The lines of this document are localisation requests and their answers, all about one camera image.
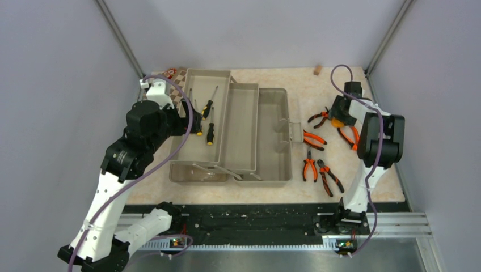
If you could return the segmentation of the black yellow small screwdriver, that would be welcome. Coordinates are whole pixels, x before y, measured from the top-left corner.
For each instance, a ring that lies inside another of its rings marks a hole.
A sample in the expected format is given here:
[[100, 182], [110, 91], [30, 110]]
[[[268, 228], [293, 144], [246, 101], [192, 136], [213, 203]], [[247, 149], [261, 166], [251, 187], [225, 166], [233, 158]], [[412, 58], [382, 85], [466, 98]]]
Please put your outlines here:
[[218, 86], [216, 86], [213, 94], [212, 94], [212, 97], [208, 100], [207, 104], [205, 105], [205, 107], [203, 107], [202, 111], [201, 111], [201, 115], [202, 115], [202, 119], [203, 120], [206, 120], [207, 117], [209, 116], [209, 113], [211, 111], [211, 108], [212, 108], [212, 105], [213, 105], [213, 99], [217, 93], [217, 90], [218, 90]]

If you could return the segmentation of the translucent beige tool box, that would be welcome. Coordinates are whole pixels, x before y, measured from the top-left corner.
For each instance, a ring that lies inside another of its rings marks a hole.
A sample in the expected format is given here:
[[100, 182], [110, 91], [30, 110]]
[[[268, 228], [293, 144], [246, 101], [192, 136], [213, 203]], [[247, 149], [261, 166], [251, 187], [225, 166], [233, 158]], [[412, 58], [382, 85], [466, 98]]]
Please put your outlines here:
[[233, 178], [240, 186], [278, 187], [293, 178], [292, 144], [301, 142], [302, 126], [289, 116], [283, 88], [238, 83], [229, 70], [188, 69], [183, 86], [202, 102], [213, 99], [213, 110], [202, 128], [214, 125], [214, 142], [193, 136], [178, 149], [169, 178], [178, 184], [215, 184]]

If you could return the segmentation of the orange tape measure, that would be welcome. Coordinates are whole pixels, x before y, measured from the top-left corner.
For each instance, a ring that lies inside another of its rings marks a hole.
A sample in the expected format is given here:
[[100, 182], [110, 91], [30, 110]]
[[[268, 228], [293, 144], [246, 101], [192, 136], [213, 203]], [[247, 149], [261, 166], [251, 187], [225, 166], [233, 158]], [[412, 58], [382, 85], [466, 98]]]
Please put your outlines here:
[[331, 125], [335, 128], [343, 128], [345, 126], [344, 123], [341, 121], [337, 120], [336, 118], [332, 118], [331, 120]]

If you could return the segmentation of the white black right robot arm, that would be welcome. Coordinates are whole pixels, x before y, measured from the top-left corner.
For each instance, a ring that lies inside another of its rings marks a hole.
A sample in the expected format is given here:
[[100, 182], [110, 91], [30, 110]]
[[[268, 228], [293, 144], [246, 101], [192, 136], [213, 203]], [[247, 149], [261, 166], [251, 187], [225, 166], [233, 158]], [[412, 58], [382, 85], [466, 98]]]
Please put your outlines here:
[[354, 81], [344, 84], [343, 95], [336, 97], [328, 118], [338, 131], [345, 126], [361, 128], [355, 149], [359, 167], [332, 218], [337, 232], [348, 233], [355, 226], [362, 225], [368, 208], [368, 194], [385, 172], [402, 158], [406, 119], [385, 112], [364, 98], [361, 83]]

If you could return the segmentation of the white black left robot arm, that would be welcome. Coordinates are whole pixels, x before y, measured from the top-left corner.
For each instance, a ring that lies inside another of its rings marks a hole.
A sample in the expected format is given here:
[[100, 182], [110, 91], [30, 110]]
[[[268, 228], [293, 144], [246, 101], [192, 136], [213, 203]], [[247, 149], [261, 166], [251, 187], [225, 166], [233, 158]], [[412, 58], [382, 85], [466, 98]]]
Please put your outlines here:
[[98, 186], [78, 234], [58, 251], [59, 259], [72, 271], [123, 271], [129, 259], [148, 241], [163, 232], [175, 234], [182, 227], [179, 209], [167, 202], [156, 206], [146, 217], [118, 231], [118, 221], [135, 185], [156, 167], [154, 154], [169, 137], [186, 143], [201, 121], [189, 99], [181, 100], [185, 116], [166, 104], [139, 101], [126, 114], [122, 136], [111, 144], [100, 166]]

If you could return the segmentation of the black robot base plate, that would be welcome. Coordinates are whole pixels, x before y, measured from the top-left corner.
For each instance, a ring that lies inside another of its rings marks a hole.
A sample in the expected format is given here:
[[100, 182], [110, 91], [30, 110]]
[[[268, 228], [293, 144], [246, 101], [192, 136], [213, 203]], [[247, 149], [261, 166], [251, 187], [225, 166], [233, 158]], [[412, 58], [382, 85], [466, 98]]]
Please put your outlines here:
[[183, 233], [194, 245], [314, 245], [337, 234], [336, 203], [180, 205], [166, 234]]

